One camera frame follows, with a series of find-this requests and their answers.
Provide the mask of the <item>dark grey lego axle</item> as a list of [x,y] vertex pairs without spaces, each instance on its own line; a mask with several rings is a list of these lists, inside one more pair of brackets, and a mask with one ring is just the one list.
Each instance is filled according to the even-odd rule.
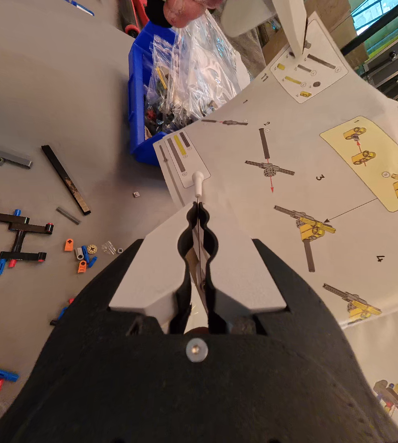
[[66,211],[65,209],[63,209],[62,207],[57,207],[56,211],[58,213],[60,213],[61,215],[63,215],[66,219],[70,220],[72,223],[74,223],[76,225],[80,225],[81,220],[78,219],[77,217],[75,217],[73,214]]

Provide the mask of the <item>dark metal cabinet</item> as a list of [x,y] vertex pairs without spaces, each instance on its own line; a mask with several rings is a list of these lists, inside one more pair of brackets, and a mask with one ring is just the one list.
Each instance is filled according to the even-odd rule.
[[344,57],[365,82],[385,96],[398,100],[398,29],[390,36],[392,38],[386,38],[367,59],[364,43]]

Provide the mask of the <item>long black lego beam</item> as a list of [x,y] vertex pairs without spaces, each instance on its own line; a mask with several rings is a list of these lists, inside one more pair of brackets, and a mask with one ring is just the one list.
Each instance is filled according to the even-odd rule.
[[73,180],[70,178],[69,174],[63,167],[62,163],[59,161],[58,157],[52,150],[52,148],[49,145],[42,145],[41,150],[50,162],[53,169],[58,174],[60,180],[63,182],[66,189],[69,191],[71,197],[73,198],[74,202],[77,204],[78,208],[82,212],[83,215],[89,215],[91,214],[91,210],[87,203],[85,202],[85,199],[81,195],[80,191],[74,184]]

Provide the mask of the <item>blue flat object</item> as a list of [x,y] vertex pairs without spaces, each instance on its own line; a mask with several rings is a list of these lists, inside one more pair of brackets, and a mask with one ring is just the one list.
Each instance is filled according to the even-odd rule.
[[84,5],[78,3],[77,1],[75,1],[75,0],[65,0],[65,1],[66,1],[67,3],[73,5],[75,8],[77,8],[77,9],[79,9],[79,10],[85,12],[86,14],[88,14],[88,15],[90,15],[90,16],[92,16],[92,17],[95,16],[95,14],[94,14],[93,11],[91,11],[91,10],[88,9],[88,8],[86,8]]

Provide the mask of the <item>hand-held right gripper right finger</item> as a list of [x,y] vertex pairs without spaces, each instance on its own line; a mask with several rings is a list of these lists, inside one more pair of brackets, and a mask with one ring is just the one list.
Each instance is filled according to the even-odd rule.
[[283,311],[287,304],[253,239],[231,214],[199,203],[208,328],[228,333],[242,318]]

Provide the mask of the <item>clear bag of lego parts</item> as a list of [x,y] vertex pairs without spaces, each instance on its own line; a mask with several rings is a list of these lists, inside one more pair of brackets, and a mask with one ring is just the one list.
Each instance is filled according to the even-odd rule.
[[174,42],[154,35],[152,69],[144,87],[145,139],[201,120],[251,81],[240,53],[210,12],[176,29]]

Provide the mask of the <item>blue plastic bin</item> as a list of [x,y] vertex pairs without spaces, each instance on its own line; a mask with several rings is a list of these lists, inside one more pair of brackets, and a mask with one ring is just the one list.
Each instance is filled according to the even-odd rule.
[[155,35],[174,43],[175,32],[172,29],[148,22],[131,45],[128,56],[128,123],[130,154],[140,163],[159,167],[153,144],[166,134],[158,132],[152,138],[145,139],[144,121],[144,86],[149,85],[152,74],[152,42]]

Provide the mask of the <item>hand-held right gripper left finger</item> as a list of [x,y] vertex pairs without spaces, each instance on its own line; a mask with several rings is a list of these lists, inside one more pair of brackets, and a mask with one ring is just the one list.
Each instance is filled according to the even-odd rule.
[[132,259],[109,308],[154,317],[169,334],[183,334],[191,314],[191,274],[198,204],[191,202],[149,233]]

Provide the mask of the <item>black lego chassis frame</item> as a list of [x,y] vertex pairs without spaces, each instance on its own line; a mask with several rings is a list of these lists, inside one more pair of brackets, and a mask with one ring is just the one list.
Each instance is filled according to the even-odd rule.
[[12,249],[0,252],[0,275],[3,274],[6,266],[13,268],[19,261],[43,263],[46,260],[46,252],[22,252],[22,247],[28,233],[52,235],[54,229],[52,223],[46,225],[30,224],[30,218],[23,217],[21,210],[16,210],[13,214],[0,213],[0,223],[7,224],[8,230],[15,233]]

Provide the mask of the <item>grey lego beam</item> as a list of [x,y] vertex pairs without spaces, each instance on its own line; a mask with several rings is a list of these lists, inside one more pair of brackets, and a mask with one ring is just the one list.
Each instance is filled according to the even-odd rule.
[[0,166],[6,162],[13,163],[25,169],[31,169],[33,164],[32,160],[27,155],[0,146]]

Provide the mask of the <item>red and black tool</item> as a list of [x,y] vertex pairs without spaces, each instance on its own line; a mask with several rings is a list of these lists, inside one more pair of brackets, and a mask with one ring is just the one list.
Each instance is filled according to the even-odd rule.
[[118,0],[118,15],[121,29],[132,38],[137,38],[149,22],[146,0]]

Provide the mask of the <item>lego instruction booklet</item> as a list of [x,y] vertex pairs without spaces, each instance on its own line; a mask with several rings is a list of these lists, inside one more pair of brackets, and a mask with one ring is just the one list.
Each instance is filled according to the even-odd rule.
[[344,329],[372,396],[398,385],[398,102],[348,66],[316,12],[231,102],[153,144],[176,206],[185,155],[203,201],[233,213],[311,285]]

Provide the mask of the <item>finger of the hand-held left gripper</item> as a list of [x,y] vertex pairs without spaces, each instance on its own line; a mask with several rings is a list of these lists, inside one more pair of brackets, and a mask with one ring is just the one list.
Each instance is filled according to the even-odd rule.
[[295,56],[302,56],[307,35],[307,10],[303,0],[273,0],[286,38]]

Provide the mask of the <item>black and blue lego piece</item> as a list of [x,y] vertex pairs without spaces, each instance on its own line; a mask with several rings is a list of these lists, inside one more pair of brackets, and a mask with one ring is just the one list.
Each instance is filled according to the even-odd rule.
[[50,326],[56,326],[59,321],[61,320],[61,318],[63,317],[64,313],[66,312],[66,310],[68,309],[69,305],[63,307],[63,309],[60,311],[59,315],[57,318],[53,318],[50,322],[49,325]]

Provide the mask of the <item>person's left hand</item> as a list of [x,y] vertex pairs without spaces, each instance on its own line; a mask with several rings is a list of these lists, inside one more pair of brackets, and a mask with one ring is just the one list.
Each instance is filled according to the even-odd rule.
[[223,0],[167,0],[163,14],[169,25],[183,28],[204,15],[206,10],[216,9],[223,3]]

